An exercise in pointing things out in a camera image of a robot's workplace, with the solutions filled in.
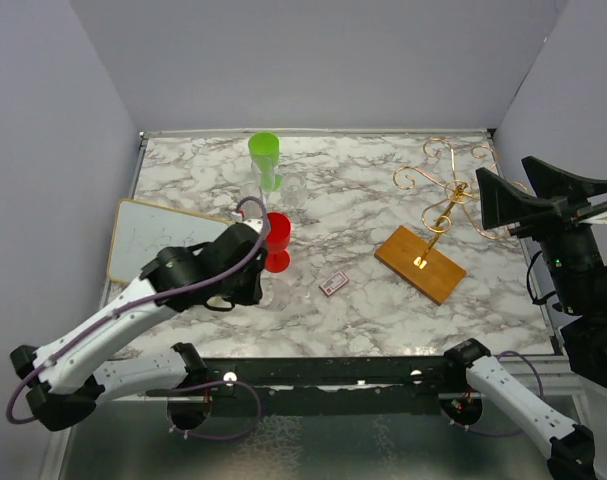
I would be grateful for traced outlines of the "red plastic wine glass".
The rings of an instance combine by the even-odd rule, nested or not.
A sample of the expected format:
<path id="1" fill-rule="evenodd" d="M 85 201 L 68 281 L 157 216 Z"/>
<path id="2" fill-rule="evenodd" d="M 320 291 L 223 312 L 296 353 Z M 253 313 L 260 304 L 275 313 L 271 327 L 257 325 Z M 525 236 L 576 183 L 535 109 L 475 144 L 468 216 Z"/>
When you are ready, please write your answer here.
<path id="1" fill-rule="evenodd" d="M 270 273 L 281 273 L 290 264 L 287 248 L 290 243 L 291 223 L 284 214 L 278 212 L 270 212 L 268 220 L 270 231 L 265 238 L 265 269 Z"/>

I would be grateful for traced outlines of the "clear glass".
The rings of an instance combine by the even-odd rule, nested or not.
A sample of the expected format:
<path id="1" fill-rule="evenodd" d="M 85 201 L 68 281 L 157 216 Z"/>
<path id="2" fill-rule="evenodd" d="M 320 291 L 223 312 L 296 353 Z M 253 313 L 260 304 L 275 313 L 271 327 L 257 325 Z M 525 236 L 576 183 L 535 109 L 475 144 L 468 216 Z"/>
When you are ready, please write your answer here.
<path id="1" fill-rule="evenodd" d="M 286 174 L 282 179 L 280 192 L 286 210 L 296 210 L 302 207 L 308 198 L 305 178 L 297 173 Z"/>
<path id="2" fill-rule="evenodd" d="M 260 187 L 255 183 L 247 183 L 240 188 L 241 198 L 255 197 L 260 201 L 263 201 L 263 192 Z M 261 210 L 259 204 L 255 201 L 247 201 L 242 205 L 242 210 L 247 216 L 259 215 Z"/>
<path id="3" fill-rule="evenodd" d="M 258 307 L 268 311 L 283 311 L 289 304 L 290 289 L 286 282 L 276 278 L 261 280 L 262 298 Z"/>
<path id="4" fill-rule="evenodd" d="M 276 167 L 270 157 L 253 158 L 251 167 L 254 180 L 263 192 L 271 193 L 279 190 L 282 176 L 276 172 Z"/>

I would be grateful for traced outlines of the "green plastic wine glass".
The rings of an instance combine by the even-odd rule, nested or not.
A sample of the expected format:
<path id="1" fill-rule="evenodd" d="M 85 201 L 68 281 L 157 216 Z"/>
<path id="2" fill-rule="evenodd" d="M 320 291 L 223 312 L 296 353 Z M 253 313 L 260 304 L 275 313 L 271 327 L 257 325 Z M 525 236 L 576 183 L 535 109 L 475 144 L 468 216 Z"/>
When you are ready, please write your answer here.
<path id="1" fill-rule="evenodd" d="M 264 192 L 277 191 L 282 177 L 276 173 L 280 158 L 280 143 L 276 135 L 270 132 L 255 133 L 248 140 L 248 149 L 253 172 L 259 187 Z"/>

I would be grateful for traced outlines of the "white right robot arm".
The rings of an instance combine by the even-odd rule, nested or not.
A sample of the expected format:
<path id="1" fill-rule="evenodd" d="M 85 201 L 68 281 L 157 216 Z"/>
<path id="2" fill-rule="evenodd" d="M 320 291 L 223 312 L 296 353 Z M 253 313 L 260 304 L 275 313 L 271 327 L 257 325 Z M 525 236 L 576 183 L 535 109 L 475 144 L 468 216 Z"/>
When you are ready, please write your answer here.
<path id="1" fill-rule="evenodd" d="M 449 422 L 470 431 L 480 399 L 493 403 L 537 447 L 555 479 L 607 479 L 607 262 L 593 235 L 607 222 L 607 180 L 587 178 L 527 156 L 531 191 L 494 172 L 476 172 L 482 224 L 538 243 L 569 316 L 561 329 L 564 361 L 542 360 L 518 373 L 474 339 L 444 354 L 441 401 Z M 593 204 L 592 198 L 602 198 Z"/>

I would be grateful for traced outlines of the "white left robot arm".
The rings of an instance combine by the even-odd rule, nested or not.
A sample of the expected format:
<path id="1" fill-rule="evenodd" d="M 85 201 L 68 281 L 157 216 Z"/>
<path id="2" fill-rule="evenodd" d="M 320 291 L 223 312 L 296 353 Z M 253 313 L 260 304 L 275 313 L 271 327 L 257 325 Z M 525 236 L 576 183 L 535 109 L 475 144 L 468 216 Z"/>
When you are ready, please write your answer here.
<path id="1" fill-rule="evenodd" d="M 189 343 L 163 354 L 114 361 L 112 355 L 152 327 L 192 307 L 224 301 L 222 311 L 260 302 L 266 221 L 228 226 L 215 240 L 166 247 L 109 304 L 61 338 L 10 354 L 20 383 L 6 406 L 14 425 L 60 431 L 107 402 L 148 392 L 193 394 L 208 388 L 208 367 Z"/>

